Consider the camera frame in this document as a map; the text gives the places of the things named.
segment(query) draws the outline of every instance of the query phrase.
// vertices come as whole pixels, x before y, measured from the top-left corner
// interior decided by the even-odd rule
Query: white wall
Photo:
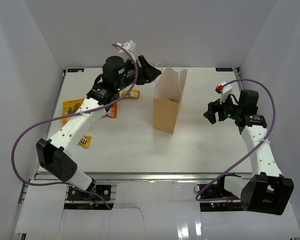
[[[63,68],[100,67],[111,44],[175,67],[241,66],[276,0],[24,0]]]
[[[22,183],[11,167],[11,148],[28,126],[48,118],[62,71],[23,0],[0,0],[0,240],[10,239]],[[26,179],[35,164],[36,141],[47,126],[25,136],[17,168]]]
[[[300,0],[277,1],[242,71],[243,77],[263,82],[273,94],[277,109],[270,136],[273,155],[283,174],[294,181],[291,202],[300,227]],[[270,100],[260,93],[259,109],[270,124]]]

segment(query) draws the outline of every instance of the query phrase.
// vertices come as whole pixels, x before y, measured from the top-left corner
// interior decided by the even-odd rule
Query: white plastic part
[[[223,81],[223,82],[219,83],[218,86],[225,85],[226,83],[227,83],[226,81]],[[224,103],[226,101],[227,97],[231,93],[232,93],[232,86],[231,85],[225,86],[221,91],[220,104]]]
[[[132,55],[133,59],[136,61],[136,57],[134,55],[134,52],[136,50],[137,44],[134,41],[130,40],[128,42],[125,42],[124,44],[122,44],[120,42],[117,42],[116,44],[119,45],[119,46],[121,46],[121,47],[123,47],[125,50],[127,50]],[[128,59],[129,58],[124,53],[124,51],[121,50],[121,49],[119,50],[119,54],[122,55],[121,57],[123,57],[123,59]]]
[[[98,101],[89,98],[84,99],[77,113],[100,107]],[[90,113],[74,116],[53,136],[50,137],[51,144],[56,148],[63,147],[63,152],[69,157],[74,153],[75,147],[86,132],[95,124],[97,120],[106,115],[106,110],[100,109]]]
[[[246,126],[241,136],[248,151],[253,149],[266,135],[267,129],[262,126]],[[254,153],[250,155],[252,175],[259,175],[261,172],[267,176],[279,177],[282,172],[278,168],[270,148],[270,142],[265,141]]]
[[[243,180],[238,176],[226,176],[224,178],[224,189],[232,193],[238,198],[241,198],[241,191],[249,181]]]
[[[77,169],[72,178],[70,178],[67,182],[79,189],[87,190],[92,183],[92,178],[83,171]]]

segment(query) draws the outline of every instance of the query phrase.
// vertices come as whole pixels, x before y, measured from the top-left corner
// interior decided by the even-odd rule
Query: white table
[[[215,87],[235,79],[234,72],[215,68],[189,67],[182,107],[174,134],[154,130],[153,92],[155,83],[135,86],[140,98],[118,103],[117,118],[104,117],[87,133],[90,146],[78,145],[71,157],[79,169],[96,173],[220,173],[247,153],[238,127],[231,119],[214,125],[203,116],[208,103],[219,95]],[[85,98],[101,68],[68,72],[65,76],[54,116],[63,112],[65,101]],[[239,88],[233,84],[239,97]],[[51,124],[49,136],[63,126]],[[246,160],[234,172],[251,172]]]

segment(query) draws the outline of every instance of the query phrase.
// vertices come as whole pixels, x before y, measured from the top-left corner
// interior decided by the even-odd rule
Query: paper bag
[[[157,81],[153,95],[153,128],[173,134],[181,108],[187,70],[167,67]]]

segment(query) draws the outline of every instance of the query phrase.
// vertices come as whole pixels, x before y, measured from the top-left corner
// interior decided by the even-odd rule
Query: purple cable
[[[91,113],[91,112],[94,112],[94,111],[97,111],[97,110],[100,110],[100,109],[105,109],[105,108],[111,107],[113,104],[115,104],[115,103],[121,101],[122,99],[124,99],[130,93],[130,91],[134,88],[135,84],[137,83],[138,75],[139,75],[139,69],[138,69],[137,62],[134,60],[133,56],[130,54],[130,52],[128,52],[122,46],[117,45],[116,43],[112,44],[112,46],[114,46],[115,48],[118,48],[118,49],[121,49],[122,51],[124,51],[129,56],[129,58],[132,60],[134,68],[135,68],[135,75],[134,75],[134,80],[132,82],[132,85],[128,89],[128,91],[126,91],[126,93],[123,96],[119,97],[118,99],[116,99],[113,102],[110,102],[110,103],[108,103],[106,105],[102,105],[100,107],[96,107],[96,108],[93,108],[93,109],[90,109],[90,110],[87,110],[87,111],[83,111],[82,113],[84,113],[84,114],[88,114],[88,113]],[[23,177],[18,173],[18,170],[16,168],[15,152],[16,152],[17,145],[20,142],[21,138],[27,132],[29,132],[31,129],[34,129],[35,127],[40,126],[42,124],[46,124],[46,123],[53,122],[53,121],[60,120],[60,119],[65,119],[65,118],[70,118],[70,117],[74,117],[74,116],[79,116],[79,115],[81,115],[80,112],[69,114],[69,115],[65,115],[65,116],[58,116],[58,117],[54,117],[54,118],[51,118],[51,119],[48,119],[48,120],[40,121],[40,122],[38,122],[36,124],[33,124],[32,126],[28,127],[26,130],[24,130],[20,134],[20,136],[15,140],[15,142],[13,144],[13,147],[12,147],[12,151],[11,151],[11,164],[12,164],[12,168],[13,168],[13,171],[14,171],[15,175],[17,176],[17,178],[21,182],[23,182],[24,184],[28,184],[30,186],[50,186],[50,185],[56,185],[56,184],[70,185],[70,183],[63,182],[63,181],[49,182],[49,183],[31,183],[31,182],[23,179]],[[78,187],[75,187],[75,189],[77,189],[77,190],[79,190],[79,191],[81,191],[83,193],[86,193],[86,194],[95,195],[96,197],[100,198],[100,200],[107,206],[108,209],[111,210],[110,206],[106,203],[106,201],[99,194],[97,194],[95,192],[92,192],[92,191],[86,191],[86,190],[80,189]]]
[[[271,104],[272,104],[272,122],[271,122],[271,126],[269,128],[269,131],[264,135],[263,139],[267,139],[270,135],[270,133],[272,132],[272,130],[274,129],[275,126],[275,121],[276,121],[276,106],[275,106],[275,101],[274,98],[272,97],[269,89],[262,84],[259,81],[253,80],[253,79],[248,79],[248,78],[243,78],[243,79],[236,79],[236,80],[232,80],[227,82],[226,84],[223,85],[223,87],[233,84],[235,82],[239,82],[239,81],[247,81],[247,82],[253,82],[256,83],[258,85],[260,85],[261,87],[264,88],[264,90],[268,93],[270,100],[271,100]],[[195,200],[198,202],[209,202],[209,201],[217,201],[217,200],[231,200],[234,199],[234,197],[222,197],[222,198],[209,198],[209,199],[200,199],[200,195],[207,190],[213,183],[215,183],[216,181],[218,181],[219,179],[221,179],[223,176],[225,176],[228,172],[230,172],[233,168],[235,168],[236,166],[238,166],[240,163],[242,163],[245,159],[247,159],[248,157],[250,157],[250,155],[252,153],[254,153],[254,151],[256,151],[265,141],[260,141],[254,148],[252,148],[243,158],[241,158],[239,161],[237,161],[235,164],[233,164],[232,166],[230,166],[227,170],[225,170],[223,173],[221,173],[219,176],[217,176],[215,179],[213,179],[211,182],[209,182],[203,189],[201,189],[201,191],[198,192],[198,194],[195,196]]]

